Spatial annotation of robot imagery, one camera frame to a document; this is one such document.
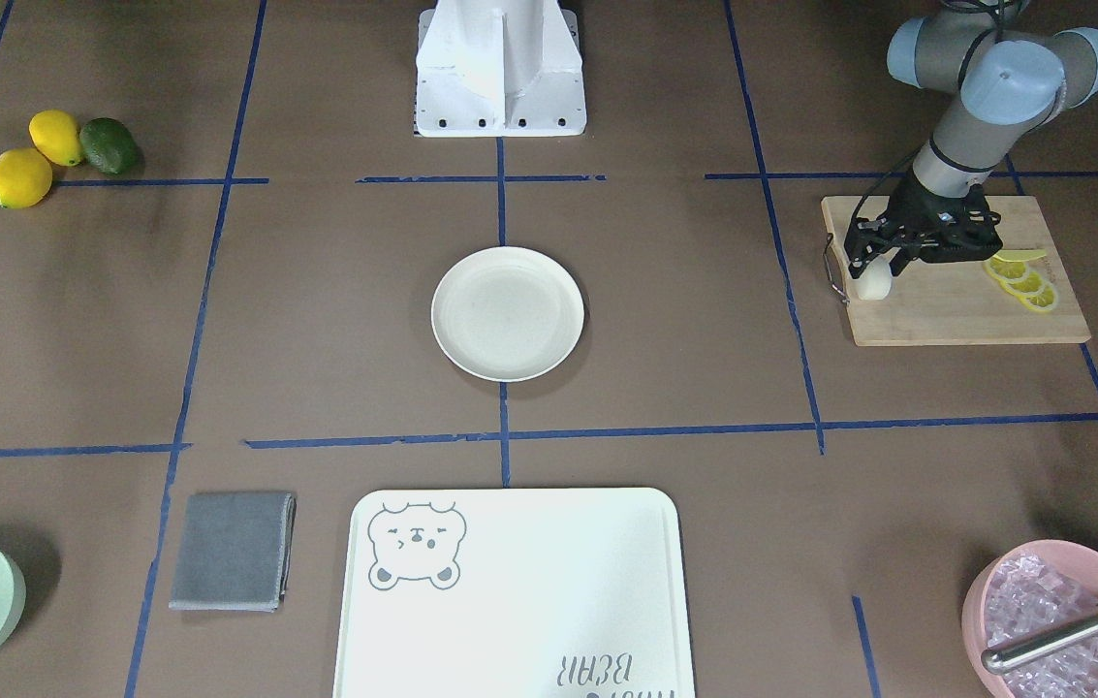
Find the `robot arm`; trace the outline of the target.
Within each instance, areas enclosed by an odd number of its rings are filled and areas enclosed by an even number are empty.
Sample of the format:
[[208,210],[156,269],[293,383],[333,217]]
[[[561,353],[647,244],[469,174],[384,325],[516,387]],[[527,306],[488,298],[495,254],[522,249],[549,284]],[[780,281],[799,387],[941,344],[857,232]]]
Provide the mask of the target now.
[[1013,30],[1023,12],[1023,1],[944,1],[894,32],[890,76],[952,101],[908,156],[885,210],[853,213],[842,251],[854,281],[878,260],[900,275],[915,261],[961,264],[1001,250],[987,178],[1026,134],[1098,93],[1098,29],[1026,34]]

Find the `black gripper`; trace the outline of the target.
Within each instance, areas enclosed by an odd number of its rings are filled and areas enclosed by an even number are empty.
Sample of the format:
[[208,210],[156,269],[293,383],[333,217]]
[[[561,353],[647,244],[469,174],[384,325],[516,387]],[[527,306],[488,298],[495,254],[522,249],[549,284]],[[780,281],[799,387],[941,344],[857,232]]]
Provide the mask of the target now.
[[973,250],[974,239],[963,224],[966,218],[965,196],[939,195],[916,174],[907,174],[895,187],[878,225],[847,227],[847,273],[856,281],[877,257],[890,250],[898,250],[889,261],[894,278],[920,257],[921,248],[911,247]]

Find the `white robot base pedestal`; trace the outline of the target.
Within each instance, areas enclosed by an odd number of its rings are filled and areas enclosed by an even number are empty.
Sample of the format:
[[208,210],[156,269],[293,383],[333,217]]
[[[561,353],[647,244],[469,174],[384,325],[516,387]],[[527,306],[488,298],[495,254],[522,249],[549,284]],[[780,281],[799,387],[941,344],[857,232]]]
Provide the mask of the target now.
[[556,138],[587,125],[576,12],[558,1],[438,1],[419,16],[413,132]]

